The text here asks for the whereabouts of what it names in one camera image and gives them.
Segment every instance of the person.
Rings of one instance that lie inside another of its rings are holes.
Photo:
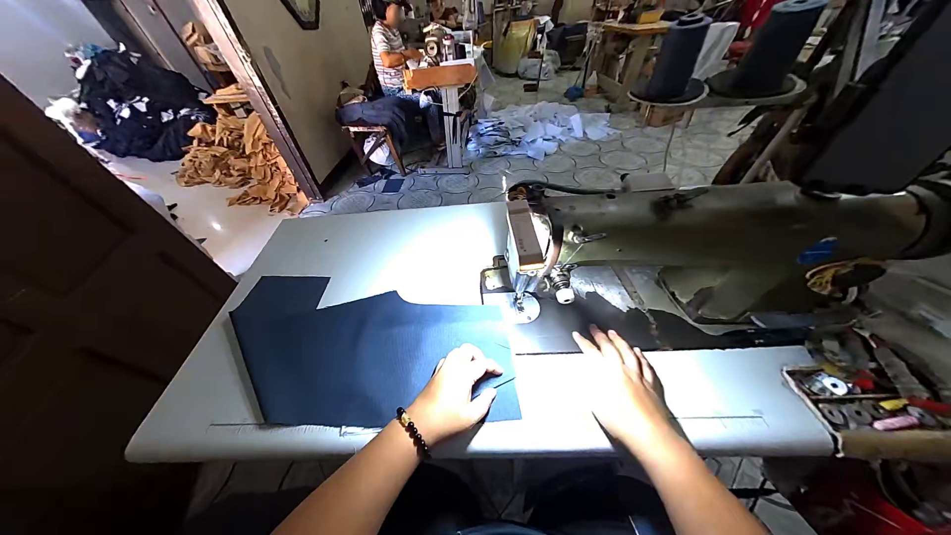
[[[436,22],[446,28],[455,29],[459,26],[459,11],[456,8],[447,8],[443,0],[428,0],[429,21]]]
[[[591,372],[582,381],[582,387],[593,415],[613,442],[632,454],[647,472],[660,497],[657,507],[666,509],[668,525],[678,535],[766,535],[765,528],[707,470],[690,444],[670,424],[663,389],[644,354],[612,330],[606,334],[592,326],[591,336],[593,342],[577,332],[573,334],[585,355],[586,370]],[[378,533],[388,513],[392,517],[406,512],[405,503],[394,507],[392,512],[390,509],[398,497],[404,497],[400,492],[411,480],[427,448],[470,429],[485,417],[495,391],[487,388],[472,399],[473,385],[486,375],[501,372],[497,363],[485,358],[473,346],[454,349],[439,362],[429,384],[405,410],[402,421],[394,419],[384,427],[376,438],[300,502],[273,533]],[[413,440],[416,434],[421,441]],[[439,492],[449,491],[436,489],[435,496]],[[631,530],[631,525],[626,526],[629,533],[663,531],[638,527]],[[396,532],[423,531],[404,528]],[[512,524],[448,531],[496,535],[544,533],[530,525]],[[595,526],[575,532],[618,531]]]
[[[418,102],[418,93],[403,92],[403,67],[410,60],[422,59],[422,52],[407,49],[399,35],[405,0],[374,0],[373,6],[377,22],[370,30],[370,49],[383,94],[400,95]]]

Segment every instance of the forearm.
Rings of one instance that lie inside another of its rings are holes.
[[[379,58],[387,69],[395,69],[406,63],[406,55],[403,52],[380,52]]]
[[[672,429],[650,446],[622,442],[647,471],[678,535],[766,535],[763,525]]]
[[[377,533],[418,464],[416,446],[406,430],[390,422],[301,502],[274,534]]]

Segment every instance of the door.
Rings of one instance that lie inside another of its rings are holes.
[[[0,79],[0,531],[171,532],[123,449],[235,282]]]

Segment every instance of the jeans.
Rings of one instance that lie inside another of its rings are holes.
[[[418,93],[418,92],[406,93],[406,92],[403,92],[403,88],[393,88],[390,86],[383,86],[383,85],[381,85],[381,87],[383,88],[384,96],[398,96],[399,98],[405,98],[406,100],[411,100],[419,104],[419,96],[422,93]],[[439,108],[440,108],[439,104],[430,104],[425,109],[423,109],[423,111],[425,111],[426,115],[428,116],[426,122],[429,125],[430,134],[432,135],[434,141],[442,138],[442,121],[440,120],[441,117],[439,116],[440,115]],[[434,129],[437,131],[436,134],[433,134],[432,132],[432,130]]]

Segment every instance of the white table top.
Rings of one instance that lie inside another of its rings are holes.
[[[303,459],[352,454],[373,435],[264,425],[228,318],[263,275],[331,277],[321,307],[397,290],[421,304],[477,305],[478,276],[505,250],[504,203],[283,221],[126,448],[132,462]],[[648,353],[668,404],[708,455],[828,455],[832,441],[780,370],[801,347]],[[578,354],[515,355],[522,419],[484,425],[437,457],[607,455],[574,399]],[[571,422],[571,430],[566,430]]]

